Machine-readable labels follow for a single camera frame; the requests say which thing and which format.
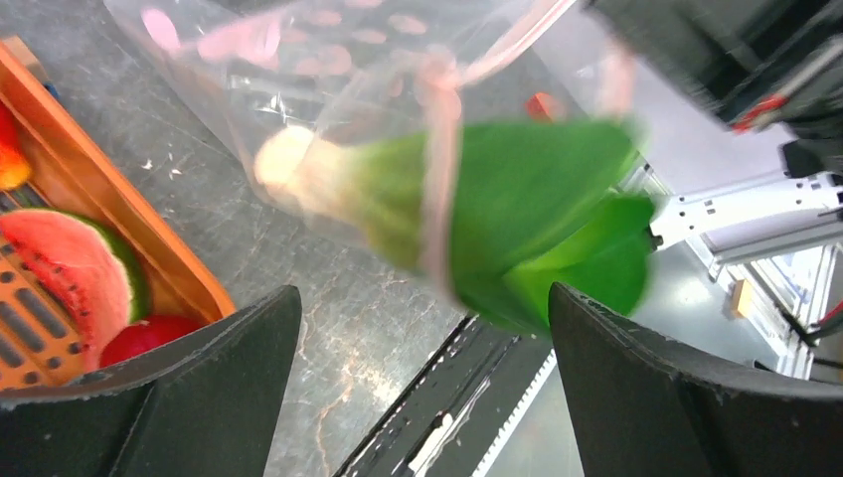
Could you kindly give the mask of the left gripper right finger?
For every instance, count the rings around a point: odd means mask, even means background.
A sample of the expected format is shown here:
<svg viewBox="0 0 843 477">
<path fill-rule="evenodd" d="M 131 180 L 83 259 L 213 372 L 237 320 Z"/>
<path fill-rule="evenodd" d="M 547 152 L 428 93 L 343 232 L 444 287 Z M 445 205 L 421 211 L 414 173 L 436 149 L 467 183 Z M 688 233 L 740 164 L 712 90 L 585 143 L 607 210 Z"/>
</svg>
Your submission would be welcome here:
<svg viewBox="0 0 843 477">
<path fill-rule="evenodd" d="M 558 369 L 589 476 L 838 476 L 842 389 L 672 340 L 566 285 Z"/>
</svg>

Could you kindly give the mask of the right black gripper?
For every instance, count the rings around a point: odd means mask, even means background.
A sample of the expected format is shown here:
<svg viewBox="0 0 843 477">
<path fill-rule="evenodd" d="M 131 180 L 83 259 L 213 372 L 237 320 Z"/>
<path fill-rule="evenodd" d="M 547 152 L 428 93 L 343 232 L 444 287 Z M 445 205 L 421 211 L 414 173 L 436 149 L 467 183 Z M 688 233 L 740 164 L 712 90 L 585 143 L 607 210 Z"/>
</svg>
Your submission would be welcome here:
<svg viewBox="0 0 843 477">
<path fill-rule="evenodd" d="M 839 1 L 589 1 L 689 100 L 737 133 L 782 124 L 794 178 L 842 173 Z"/>
</svg>

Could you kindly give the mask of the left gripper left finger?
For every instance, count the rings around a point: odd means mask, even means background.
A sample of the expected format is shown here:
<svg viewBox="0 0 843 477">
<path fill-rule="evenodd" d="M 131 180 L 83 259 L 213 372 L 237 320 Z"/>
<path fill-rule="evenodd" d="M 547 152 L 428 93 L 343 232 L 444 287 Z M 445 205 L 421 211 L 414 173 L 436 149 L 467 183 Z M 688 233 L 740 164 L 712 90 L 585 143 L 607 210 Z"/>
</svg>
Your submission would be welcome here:
<svg viewBox="0 0 843 477">
<path fill-rule="evenodd" d="M 3 393 L 2 474 L 261 475 L 301 318 L 286 285 L 67 386 Z"/>
</svg>

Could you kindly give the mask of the green toy bok choy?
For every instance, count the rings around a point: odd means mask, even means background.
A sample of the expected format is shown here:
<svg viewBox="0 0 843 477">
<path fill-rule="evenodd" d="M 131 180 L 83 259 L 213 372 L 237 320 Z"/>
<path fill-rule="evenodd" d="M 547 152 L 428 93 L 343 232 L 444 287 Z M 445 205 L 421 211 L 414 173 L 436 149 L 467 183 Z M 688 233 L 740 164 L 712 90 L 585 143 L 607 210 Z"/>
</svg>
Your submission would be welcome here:
<svg viewBox="0 0 843 477">
<path fill-rule="evenodd" d="M 618 190 L 638 142 L 630 124 L 608 119 L 465 126 L 449 235 L 458 301 L 527 334 L 549 331 L 555 283 L 632 312 L 649 281 L 656 209 L 649 195 Z M 290 126 L 264 143 L 253 170 L 276 201 L 419 275 L 426 143 L 419 132 L 344 146 Z"/>
</svg>

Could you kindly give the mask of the clear polka dot zip bag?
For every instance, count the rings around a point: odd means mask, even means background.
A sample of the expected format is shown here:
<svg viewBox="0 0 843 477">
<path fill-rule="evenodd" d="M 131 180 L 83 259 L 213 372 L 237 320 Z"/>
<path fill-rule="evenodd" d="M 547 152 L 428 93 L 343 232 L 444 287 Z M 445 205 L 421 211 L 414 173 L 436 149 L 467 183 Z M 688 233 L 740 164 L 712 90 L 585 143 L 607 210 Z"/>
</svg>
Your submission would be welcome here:
<svg viewBox="0 0 843 477">
<path fill-rule="evenodd" d="M 109 1 L 106 9 L 241 161 L 255 191 L 316 231 L 363 246 L 256 181 L 254 159 L 268 139 L 290 126 L 344 146 L 425 133 L 423 272 L 414 275 L 461 306 L 449 235 L 465 126 L 608 119 L 638 134 L 629 174 L 639 157 L 642 133 L 618 49 L 608 53 L 594 110 L 553 107 L 545 119 L 521 112 L 481 119 L 468 110 L 471 92 L 514 65 L 569 11 L 567 1 L 275 1 L 240 15 L 210 1 Z"/>
</svg>

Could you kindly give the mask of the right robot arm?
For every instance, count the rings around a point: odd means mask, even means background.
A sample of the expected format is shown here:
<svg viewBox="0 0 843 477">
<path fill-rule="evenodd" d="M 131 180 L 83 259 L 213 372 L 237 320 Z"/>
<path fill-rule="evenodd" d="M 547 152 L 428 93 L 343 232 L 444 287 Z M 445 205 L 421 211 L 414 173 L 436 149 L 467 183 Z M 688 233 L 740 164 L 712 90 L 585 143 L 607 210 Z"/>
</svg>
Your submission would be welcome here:
<svg viewBox="0 0 843 477">
<path fill-rule="evenodd" d="M 736 133 L 781 124 L 778 178 L 666 198 L 657 249 L 782 213 L 842 214 L 842 5 L 838 1 L 590 1 L 611 30 Z"/>
</svg>

